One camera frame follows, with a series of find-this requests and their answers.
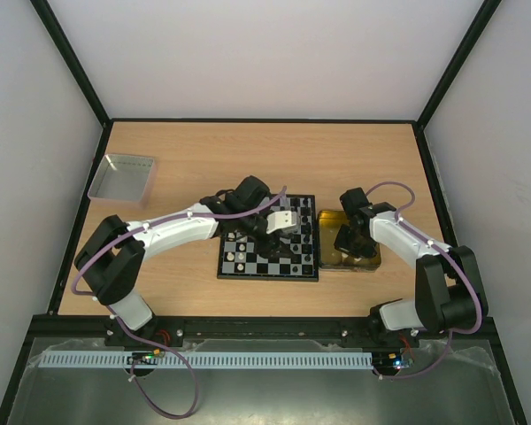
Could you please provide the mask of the gold metal tin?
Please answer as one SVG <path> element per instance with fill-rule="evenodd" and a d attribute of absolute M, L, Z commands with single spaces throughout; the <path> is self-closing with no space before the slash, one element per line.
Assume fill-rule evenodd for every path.
<path fill-rule="evenodd" d="M 330 271 L 374 272 L 381 266 L 380 247 L 376 246 L 376 256 L 370 259 L 354 258 L 335 248 L 342 225 L 348 219 L 342 210 L 321 210 L 317 216 L 319 230 L 319 267 Z"/>

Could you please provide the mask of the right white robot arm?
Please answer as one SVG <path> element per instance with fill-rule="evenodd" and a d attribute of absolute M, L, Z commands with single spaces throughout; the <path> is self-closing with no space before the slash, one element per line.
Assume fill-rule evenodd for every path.
<path fill-rule="evenodd" d="M 377 246 L 383 245 L 415 271 L 412 298 L 371 309 L 368 335 L 374 344 L 388 346 L 405 329 L 466 335 L 480 329 L 488 306 L 470 248 L 438 242 L 412 226 L 402 216 L 410 204 L 375 204 L 361 188 L 347 190 L 340 202 L 348 222 L 335 238 L 337 251 L 354 259 L 373 259 Z"/>

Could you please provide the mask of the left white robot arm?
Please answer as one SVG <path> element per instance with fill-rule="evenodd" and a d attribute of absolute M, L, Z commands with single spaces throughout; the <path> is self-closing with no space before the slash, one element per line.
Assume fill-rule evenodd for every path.
<path fill-rule="evenodd" d="M 186 243 L 239 232 L 255 243 L 266 259 L 288 258 L 292 251 L 281 238 L 299 225 L 296 212 L 274 205 L 285 201 L 283 192 L 250 175 L 234 189 L 223 189 L 192 206 L 151 220 L 123 221 L 112 215 L 101 221 L 81 247 L 73 263 L 77 280 L 84 280 L 91 296 L 128 329 L 136 331 L 153 312 L 136 291 L 142 263 Z"/>

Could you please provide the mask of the black magnetic chess board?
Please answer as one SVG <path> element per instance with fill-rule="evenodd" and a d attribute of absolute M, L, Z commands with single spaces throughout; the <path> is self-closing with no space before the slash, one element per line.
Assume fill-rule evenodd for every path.
<path fill-rule="evenodd" d="M 220 240 L 217 277 L 316 282 L 319 279 L 319 231 L 315 196 L 288 195 L 271 207 L 272 211 L 288 209 L 297 212 L 300 219 L 295 232 L 281 234 L 281 240 L 294 252 L 291 259 L 264 259 L 254 252 L 254 241 L 248 236 L 240 231 L 230 232 Z M 246 245 L 246 251 L 240 251 L 241 244 Z M 229 252 L 235 255 L 233 261 L 227 260 Z M 244 261 L 238 260 L 239 253 L 244 254 Z M 236 270 L 238 264 L 244 264 L 243 271 Z"/>

